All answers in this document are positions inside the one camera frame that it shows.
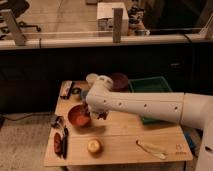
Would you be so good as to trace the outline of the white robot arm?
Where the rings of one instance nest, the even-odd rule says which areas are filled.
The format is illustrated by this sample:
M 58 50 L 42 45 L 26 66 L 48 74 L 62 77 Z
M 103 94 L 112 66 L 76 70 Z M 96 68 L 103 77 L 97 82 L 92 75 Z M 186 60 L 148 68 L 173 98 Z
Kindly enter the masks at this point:
M 200 129 L 203 138 L 196 171 L 213 171 L 213 96 L 192 93 L 112 92 L 113 81 L 97 77 L 86 103 L 93 113 L 119 111 Z

